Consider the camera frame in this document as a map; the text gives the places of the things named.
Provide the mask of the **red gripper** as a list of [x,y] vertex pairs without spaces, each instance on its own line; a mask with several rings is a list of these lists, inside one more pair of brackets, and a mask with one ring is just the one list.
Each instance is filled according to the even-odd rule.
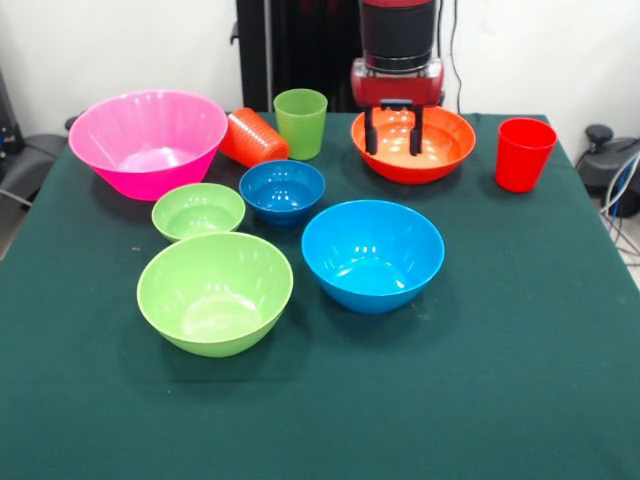
[[373,107],[385,102],[410,102],[414,107],[414,126],[410,131],[410,154],[422,153],[424,107],[437,106],[442,100],[444,66],[439,58],[429,60],[413,72],[384,73],[371,69],[363,58],[351,67],[351,88],[355,103],[364,109],[365,150],[375,155],[377,131],[373,123]]

